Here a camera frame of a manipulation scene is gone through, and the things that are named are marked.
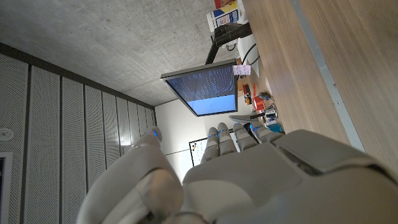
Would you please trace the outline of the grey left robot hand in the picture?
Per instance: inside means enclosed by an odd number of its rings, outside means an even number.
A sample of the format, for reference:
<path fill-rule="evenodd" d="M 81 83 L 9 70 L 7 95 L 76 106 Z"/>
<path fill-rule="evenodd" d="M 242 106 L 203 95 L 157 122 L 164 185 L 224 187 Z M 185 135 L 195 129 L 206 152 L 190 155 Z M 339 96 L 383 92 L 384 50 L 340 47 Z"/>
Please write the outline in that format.
<path fill-rule="evenodd" d="M 78 223 L 396 223 L 397 176 L 306 130 L 224 123 L 180 180 L 152 127 L 90 188 Z"/>

